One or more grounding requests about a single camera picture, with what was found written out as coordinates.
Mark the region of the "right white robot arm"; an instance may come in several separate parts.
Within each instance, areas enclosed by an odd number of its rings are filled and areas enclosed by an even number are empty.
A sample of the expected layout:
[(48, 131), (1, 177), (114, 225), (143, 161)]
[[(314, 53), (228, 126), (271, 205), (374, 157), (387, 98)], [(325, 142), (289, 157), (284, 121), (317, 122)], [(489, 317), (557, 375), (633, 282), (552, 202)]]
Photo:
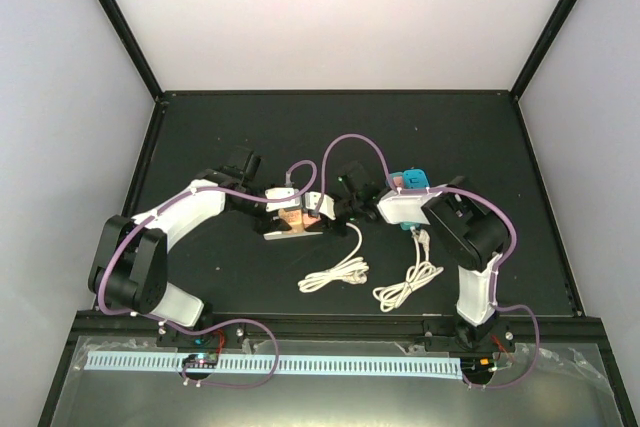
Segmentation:
[(461, 319), (454, 326), (456, 341), (467, 350), (476, 350), (491, 337), (488, 321), (500, 310), (499, 269), (513, 252), (517, 233), (509, 217), (466, 189), (465, 181), (457, 177), (448, 184), (432, 186), (424, 171), (409, 169), (389, 175), (388, 188), (380, 193), (361, 193), (346, 179), (342, 183), (386, 223), (411, 231), (417, 245), (417, 262), (407, 270), (405, 280), (373, 290), (380, 310), (399, 308), (411, 293), (441, 272), (429, 261), (425, 231), (429, 227), (458, 266), (456, 310)]

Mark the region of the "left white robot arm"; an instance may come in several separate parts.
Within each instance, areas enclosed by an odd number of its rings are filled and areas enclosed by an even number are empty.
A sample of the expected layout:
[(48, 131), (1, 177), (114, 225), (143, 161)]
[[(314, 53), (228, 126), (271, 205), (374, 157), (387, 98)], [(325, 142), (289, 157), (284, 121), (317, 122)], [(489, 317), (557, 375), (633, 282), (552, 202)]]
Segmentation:
[(169, 252), (196, 227), (225, 212), (265, 214), (266, 204), (255, 200), (264, 194), (254, 184), (260, 162), (254, 151), (239, 148), (226, 164), (204, 170), (158, 207), (108, 219), (88, 277), (99, 305), (115, 314), (169, 321), (191, 345), (207, 344), (215, 323), (203, 314), (204, 301), (169, 282)]

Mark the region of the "large orange cube adapter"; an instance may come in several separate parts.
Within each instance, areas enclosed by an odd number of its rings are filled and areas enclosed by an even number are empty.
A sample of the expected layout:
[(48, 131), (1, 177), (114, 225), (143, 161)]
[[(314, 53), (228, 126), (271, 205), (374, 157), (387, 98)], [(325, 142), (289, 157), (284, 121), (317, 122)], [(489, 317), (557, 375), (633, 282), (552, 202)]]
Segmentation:
[(280, 228), (286, 235), (303, 233), (305, 228), (302, 222), (303, 211), (300, 208), (279, 209), (278, 218), (283, 223)]

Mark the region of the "small pink cube adapter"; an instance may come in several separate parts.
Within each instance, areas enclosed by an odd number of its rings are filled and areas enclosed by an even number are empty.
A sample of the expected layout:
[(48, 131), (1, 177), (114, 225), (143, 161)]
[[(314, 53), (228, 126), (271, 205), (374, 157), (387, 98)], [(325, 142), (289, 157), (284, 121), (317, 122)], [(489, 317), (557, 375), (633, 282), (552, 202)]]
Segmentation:
[(310, 230), (314, 225), (319, 224), (321, 222), (321, 218), (304, 213), (302, 215), (302, 222), (303, 222), (304, 228), (306, 230)]

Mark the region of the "white power strip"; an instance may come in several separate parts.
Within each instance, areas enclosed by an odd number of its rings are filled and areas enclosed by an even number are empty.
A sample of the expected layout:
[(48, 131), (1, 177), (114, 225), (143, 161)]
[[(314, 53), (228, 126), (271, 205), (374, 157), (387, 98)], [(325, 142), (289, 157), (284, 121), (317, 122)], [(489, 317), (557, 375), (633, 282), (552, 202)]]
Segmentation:
[(276, 241), (318, 236), (321, 234), (321, 231), (306, 230), (303, 224), (294, 224), (293, 226), (291, 226), (282, 219), (275, 219), (269, 225), (267, 232), (263, 234), (263, 238), (267, 241)]

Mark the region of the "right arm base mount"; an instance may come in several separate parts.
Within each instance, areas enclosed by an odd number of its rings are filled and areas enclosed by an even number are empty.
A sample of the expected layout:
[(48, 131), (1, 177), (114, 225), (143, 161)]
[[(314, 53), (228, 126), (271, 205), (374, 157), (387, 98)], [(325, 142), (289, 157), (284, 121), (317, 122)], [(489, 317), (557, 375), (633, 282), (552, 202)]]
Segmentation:
[(509, 324), (493, 316), (475, 327), (459, 316), (433, 317), (422, 322), (425, 346), (456, 353), (493, 353), (515, 350), (506, 335)]

